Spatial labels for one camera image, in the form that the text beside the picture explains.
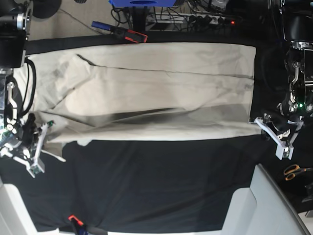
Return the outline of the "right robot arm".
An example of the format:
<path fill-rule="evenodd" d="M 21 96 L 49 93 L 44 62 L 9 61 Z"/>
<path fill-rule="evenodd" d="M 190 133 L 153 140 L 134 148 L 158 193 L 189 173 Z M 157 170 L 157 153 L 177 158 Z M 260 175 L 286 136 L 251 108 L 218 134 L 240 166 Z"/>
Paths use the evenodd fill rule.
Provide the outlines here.
<path fill-rule="evenodd" d="M 33 1 L 0 2 L 0 156 L 24 165 L 35 177 L 45 171 L 40 159 L 47 131 L 53 121 L 37 126 L 30 112 L 37 83 L 35 64 L 26 57 L 26 43 L 31 26 Z M 32 88 L 28 106 L 17 101 L 20 94 L 14 69 L 26 65 Z"/>

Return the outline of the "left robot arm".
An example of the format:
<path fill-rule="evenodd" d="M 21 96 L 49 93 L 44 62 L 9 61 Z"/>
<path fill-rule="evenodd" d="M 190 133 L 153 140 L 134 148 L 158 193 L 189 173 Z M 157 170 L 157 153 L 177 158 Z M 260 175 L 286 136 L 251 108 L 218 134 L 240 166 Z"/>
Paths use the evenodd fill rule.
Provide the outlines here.
<path fill-rule="evenodd" d="M 313 3 L 254 0 L 257 49 L 251 120 L 290 159 L 300 131 L 313 123 Z"/>

